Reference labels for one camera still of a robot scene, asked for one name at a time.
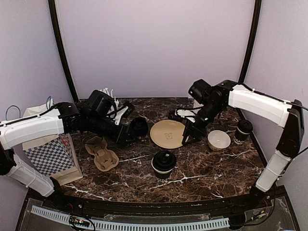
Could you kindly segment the stack of black lids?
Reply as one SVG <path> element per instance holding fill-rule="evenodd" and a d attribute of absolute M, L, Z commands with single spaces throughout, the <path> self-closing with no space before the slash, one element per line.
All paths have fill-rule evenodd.
<path fill-rule="evenodd" d="M 130 127 L 137 137 L 146 136 L 149 130 L 146 119 L 141 116 L 134 118 L 130 123 Z"/>

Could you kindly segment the black paper coffee cup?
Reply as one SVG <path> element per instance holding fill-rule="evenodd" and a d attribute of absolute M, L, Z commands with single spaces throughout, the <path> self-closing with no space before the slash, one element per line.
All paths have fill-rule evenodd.
<path fill-rule="evenodd" d="M 237 128 L 233 137 L 233 141 L 237 144 L 237 145 L 241 145 L 243 144 L 247 137 L 250 135 L 251 131 L 243 131 L 240 128 Z"/>

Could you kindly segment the cardboard cup carrier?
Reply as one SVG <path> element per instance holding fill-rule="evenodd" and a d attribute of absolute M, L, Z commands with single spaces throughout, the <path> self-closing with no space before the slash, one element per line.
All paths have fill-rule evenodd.
<path fill-rule="evenodd" d="M 85 142 L 88 154 L 94 156 L 94 163 L 101 172 L 107 172 L 115 168 L 119 163 L 119 158 L 114 151 L 107 148 L 105 138 L 95 136 Z"/>

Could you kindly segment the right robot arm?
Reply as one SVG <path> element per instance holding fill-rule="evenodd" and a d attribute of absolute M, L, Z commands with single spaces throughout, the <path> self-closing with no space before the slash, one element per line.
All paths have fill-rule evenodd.
<path fill-rule="evenodd" d="M 200 79 L 193 83 L 188 93 L 200 106 L 179 108 L 174 112 L 174 115 L 186 121 L 183 145 L 200 141 L 206 135 L 207 126 L 227 107 L 246 111 L 253 117 L 259 116 L 269 125 L 270 135 L 274 132 L 280 135 L 275 138 L 277 145 L 272 148 L 273 154 L 267 155 L 264 170 L 245 199 L 250 209 L 257 208 L 291 162 L 302 154 L 300 148 L 305 133 L 305 107 L 299 100 L 276 98 L 232 80 L 211 86 Z"/>

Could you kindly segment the blue checkered paper bag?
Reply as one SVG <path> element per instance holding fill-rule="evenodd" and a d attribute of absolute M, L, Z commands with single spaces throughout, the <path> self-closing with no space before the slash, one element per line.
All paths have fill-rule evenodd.
<path fill-rule="evenodd" d="M 72 103 L 57 103 L 43 113 L 0 124 L 0 173 L 12 177 L 27 187 L 39 184 L 50 187 L 52 175 L 73 166 L 69 161 L 71 148 L 65 148 L 62 134 L 71 131 L 80 118 Z M 30 167 L 21 160 L 13 147 L 21 143 L 53 136 L 51 141 L 26 149 Z"/>

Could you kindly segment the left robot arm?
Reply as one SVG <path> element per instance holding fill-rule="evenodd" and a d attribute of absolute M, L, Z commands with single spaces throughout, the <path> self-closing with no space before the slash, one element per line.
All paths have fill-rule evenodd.
<path fill-rule="evenodd" d="M 49 202 L 56 209 L 63 210 L 68 206 L 68 199 L 55 191 L 58 182 L 25 163 L 14 153 L 13 147 L 23 143 L 30 148 L 40 146 L 56 136 L 72 132 L 92 132 L 108 137 L 118 145 L 126 146 L 139 137 L 136 129 L 121 123 L 134 109 L 129 101 L 118 107 L 115 98 L 103 91 L 94 90 L 86 100 L 57 103 L 41 113 L 2 121 L 0 174 L 19 181 L 44 197 L 49 197 Z"/>

